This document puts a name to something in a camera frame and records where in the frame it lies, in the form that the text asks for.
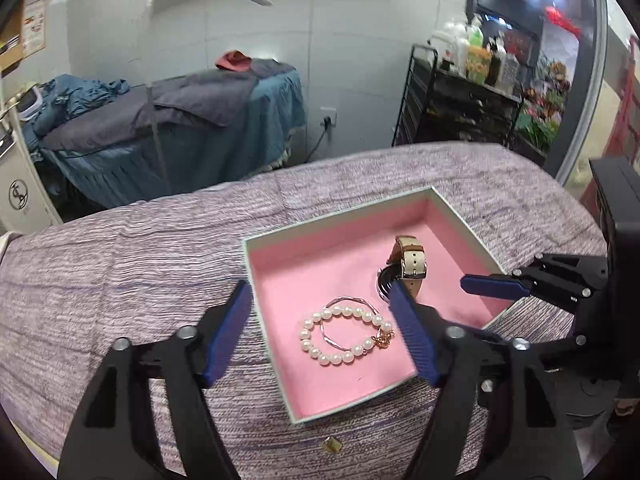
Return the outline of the brown strap wristwatch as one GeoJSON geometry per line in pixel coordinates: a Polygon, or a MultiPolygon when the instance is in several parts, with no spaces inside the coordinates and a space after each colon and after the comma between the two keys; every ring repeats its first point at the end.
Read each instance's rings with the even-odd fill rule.
{"type": "Polygon", "coordinates": [[[393,284],[399,282],[416,298],[426,277],[427,262],[423,245],[414,236],[397,235],[385,266],[378,270],[378,296],[388,304],[393,284]]]}

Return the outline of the thin silver bangle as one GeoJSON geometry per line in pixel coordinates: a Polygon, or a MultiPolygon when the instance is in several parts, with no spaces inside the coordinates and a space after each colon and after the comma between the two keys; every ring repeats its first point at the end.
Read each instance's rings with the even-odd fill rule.
{"type": "Polygon", "coordinates": [[[323,307],[319,330],[323,342],[332,349],[364,356],[375,347],[384,323],[381,312],[369,301],[338,296],[323,307]]]}

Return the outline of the green potted plant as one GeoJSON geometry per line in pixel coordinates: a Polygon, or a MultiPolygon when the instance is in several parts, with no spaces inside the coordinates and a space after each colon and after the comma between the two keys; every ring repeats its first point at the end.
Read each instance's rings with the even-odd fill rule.
{"type": "Polygon", "coordinates": [[[548,153],[558,134],[559,125],[551,119],[544,119],[530,110],[518,115],[515,131],[539,151],[548,153]]]}

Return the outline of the small gold pendant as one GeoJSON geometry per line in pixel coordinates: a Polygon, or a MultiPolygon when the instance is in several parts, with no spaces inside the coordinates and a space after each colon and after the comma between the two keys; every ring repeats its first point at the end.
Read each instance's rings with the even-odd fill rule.
{"type": "Polygon", "coordinates": [[[336,437],[327,437],[322,442],[322,448],[330,454],[338,454],[342,452],[344,444],[336,437]]]}

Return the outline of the black trolley rack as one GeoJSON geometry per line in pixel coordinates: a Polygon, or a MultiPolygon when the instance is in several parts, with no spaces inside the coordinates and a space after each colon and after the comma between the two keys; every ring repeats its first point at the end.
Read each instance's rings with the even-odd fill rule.
{"type": "Polygon", "coordinates": [[[437,50],[414,44],[393,146],[480,142],[509,146],[523,100],[439,67],[437,50]]]}

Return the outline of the green lotion bottle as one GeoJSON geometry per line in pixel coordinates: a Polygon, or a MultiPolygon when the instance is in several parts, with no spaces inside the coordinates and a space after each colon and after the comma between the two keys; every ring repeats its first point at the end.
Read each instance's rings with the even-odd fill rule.
{"type": "Polygon", "coordinates": [[[466,78],[474,84],[484,84],[491,62],[491,53],[483,47],[484,35],[480,26],[473,23],[469,30],[469,47],[466,55],[466,78]]]}

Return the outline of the white beauty machine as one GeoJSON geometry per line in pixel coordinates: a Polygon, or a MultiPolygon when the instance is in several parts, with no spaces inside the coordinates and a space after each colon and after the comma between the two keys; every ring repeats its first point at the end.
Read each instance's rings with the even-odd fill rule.
{"type": "Polygon", "coordinates": [[[42,104],[35,84],[1,102],[1,229],[30,234],[63,221],[44,187],[22,125],[42,104]]]}

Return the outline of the green box pink lining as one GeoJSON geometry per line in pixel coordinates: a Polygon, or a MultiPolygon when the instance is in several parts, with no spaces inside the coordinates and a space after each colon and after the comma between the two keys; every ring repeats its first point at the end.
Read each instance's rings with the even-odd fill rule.
{"type": "Polygon", "coordinates": [[[294,424],[353,408],[416,376],[400,335],[388,348],[341,365],[318,363],[299,339],[312,316],[338,296],[363,298],[387,321],[394,318],[378,296],[376,278],[397,235],[412,235],[424,247],[420,304],[475,328],[487,327],[509,307],[506,300],[461,288],[465,274],[499,273],[502,267],[432,186],[247,238],[243,252],[255,311],[294,424]]]}

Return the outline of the red hanging ornament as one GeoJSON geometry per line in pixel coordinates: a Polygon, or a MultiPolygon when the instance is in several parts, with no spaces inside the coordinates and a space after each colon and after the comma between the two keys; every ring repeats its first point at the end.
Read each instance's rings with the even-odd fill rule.
{"type": "Polygon", "coordinates": [[[558,8],[555,6],[546,6],[544,8],[544,14],[546,14],[546,19],[549,23],[559,26],[559,28],[566,30],[576,38],[580,38],[582,34],[580,27],[575,25],[558,8]]]}

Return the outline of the blue massage bed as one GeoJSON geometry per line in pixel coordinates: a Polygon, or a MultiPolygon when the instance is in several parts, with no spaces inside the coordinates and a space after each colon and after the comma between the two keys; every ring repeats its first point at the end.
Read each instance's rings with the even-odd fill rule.
{"type": "Polygon", "coordinates": [[[244,110],[224,128],[160,124],[156,119],[137,127],[138,114],[152,107],[153,84],[130,86],[110,104],[43,138],[28,121],[27,143],[89,200],[114,208],[276,168],[285,160],[292,132],[306,124],[297,70],[259,81],[244,110]]]}

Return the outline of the crumpled blue bedding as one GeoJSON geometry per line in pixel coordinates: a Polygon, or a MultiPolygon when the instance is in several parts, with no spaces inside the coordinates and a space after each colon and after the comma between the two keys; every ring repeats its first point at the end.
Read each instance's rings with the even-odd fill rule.
{"type": "Polygon", "coordinates": [[[126,80],[109,82],[82,79],[69,74],[56,76],[40,86],[42,105],[29,123],[38,138],[58,126],[96,110],[130,91],[126,80]]]}

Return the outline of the dark grey blanket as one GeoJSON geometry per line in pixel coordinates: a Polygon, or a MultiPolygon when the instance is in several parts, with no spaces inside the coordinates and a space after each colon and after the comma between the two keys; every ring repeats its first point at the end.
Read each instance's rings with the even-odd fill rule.
{"type": "Polygon", "coordinates": [[[160,124],[228,127],[244,110],[259,81],[294,70],[272,58],[256,58],[246,72],[204,70],[154,82],[152,107],[138,114],[136,126],[156,119],[160,124]]]}

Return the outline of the red cloth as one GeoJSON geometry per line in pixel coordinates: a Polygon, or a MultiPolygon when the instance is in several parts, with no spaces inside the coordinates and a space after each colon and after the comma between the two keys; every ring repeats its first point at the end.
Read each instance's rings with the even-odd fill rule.
{"type": "Polygon", "coordinates": [[[228,51],[216,59],[215,66],[218,70],[243,73],[252,67],[252,58],[239,50],[228,51]]]}

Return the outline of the wooden cubby shelf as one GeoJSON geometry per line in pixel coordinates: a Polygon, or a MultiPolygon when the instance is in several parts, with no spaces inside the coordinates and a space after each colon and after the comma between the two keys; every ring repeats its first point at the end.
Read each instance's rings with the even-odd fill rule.
{"type": "Polygon", "coordinates": [[[11,73],[24,56],[22,39],[24,9],[25,0],[21,0],[1,31],[0,64],[3,76],[11,73]]]}

